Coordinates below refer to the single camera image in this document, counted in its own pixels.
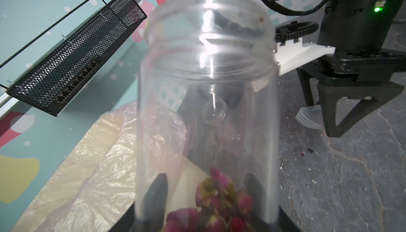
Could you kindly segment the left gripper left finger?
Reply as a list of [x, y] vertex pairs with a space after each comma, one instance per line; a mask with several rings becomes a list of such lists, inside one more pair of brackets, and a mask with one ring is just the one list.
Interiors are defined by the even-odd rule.
[[140, 203], [134, 202], [110, 232], [159, 232], [165, 223], [168, 178], [160, 173]]

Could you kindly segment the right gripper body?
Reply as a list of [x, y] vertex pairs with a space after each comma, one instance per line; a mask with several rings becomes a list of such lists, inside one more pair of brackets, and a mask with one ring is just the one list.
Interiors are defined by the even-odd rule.
[[313, 60], [301, 70], [325, 86], [385, 83], [394, 73], [406, 71], [406, 53], [389, 49], [372, 54], [335, 53]]

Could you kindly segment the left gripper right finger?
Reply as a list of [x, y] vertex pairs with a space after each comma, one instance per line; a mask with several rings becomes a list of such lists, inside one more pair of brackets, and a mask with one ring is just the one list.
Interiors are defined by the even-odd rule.
[[247, 193], [253, 198], [248, 221], [255, 232], [300, 232], [288, 215], [268, 196], [254, 174], [245, 177]]

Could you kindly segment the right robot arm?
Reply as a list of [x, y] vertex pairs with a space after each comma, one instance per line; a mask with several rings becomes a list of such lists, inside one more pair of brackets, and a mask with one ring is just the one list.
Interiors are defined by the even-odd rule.
[[297, 71], [308, 107], [315, 104], [310, 80], [318, 81], [318, 105], [329, 137], [342, 137], [403, 91], [391, 77], [406, 70], [406, 54], [382, 46], [404, 0], [261, 1], [286, 16], [325, 10], [321, 23], [277, 27], [275, 56], [281, 75]]

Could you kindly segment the clear plastic jar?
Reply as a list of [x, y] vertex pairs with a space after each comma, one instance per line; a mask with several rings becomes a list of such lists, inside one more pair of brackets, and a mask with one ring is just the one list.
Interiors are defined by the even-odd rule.
[[143, 38], [136, 232], [279, 230], [279, 67], [252, 0], [169, 0]]
[[203, 120], [209, 125], [217, 124], [225, 118], [227, 110], [228, 106], [223, 99], [214, 97], [202, 109]]

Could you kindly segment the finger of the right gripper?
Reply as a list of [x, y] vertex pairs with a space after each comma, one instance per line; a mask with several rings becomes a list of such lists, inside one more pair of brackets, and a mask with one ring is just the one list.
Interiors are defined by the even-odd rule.
[[311, 91], [310, 80], [313, 78], [313, 76], [308, 74], [302, 68], [297, 69], [297, 74], [298, 74], [298, 77], [299, 77], [299, 82], [300, 82], [300, 85], [301, 85], [301, 89], [302, 89], [302, 93], [303, 93], [303, 96], [304, 96], [306, 106], [309, 107], [309, 106], [318, 105], [319, 102], [317, 102], [316, 104], [314, 103], [313, 94], [312, 94], [312, 91]]
[[[340, 138], [361, 119], [401, 95], [405, 87], [393, 82], [347, 86], [326, 86], [319, 82], [317, 88], [326, 134], [331, 138]], [[337, 123], [337, 102], [344, 97], [359, 102]]]

